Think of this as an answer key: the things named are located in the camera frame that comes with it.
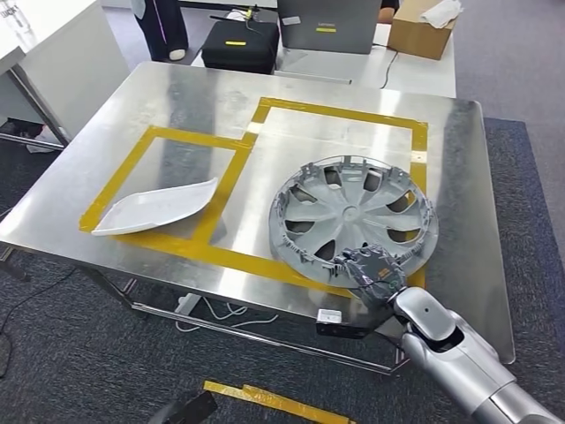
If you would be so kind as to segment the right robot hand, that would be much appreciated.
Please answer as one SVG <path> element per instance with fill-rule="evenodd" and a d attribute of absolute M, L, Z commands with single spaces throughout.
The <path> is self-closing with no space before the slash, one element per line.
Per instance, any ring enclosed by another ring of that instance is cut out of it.
<path fill-rule="evenodd" d="M 347 277 L 349 291 L 368 307 L 383 307 L 407 286 L 401 267 L 380 245 L 345 249 L 334 263 Z"/>

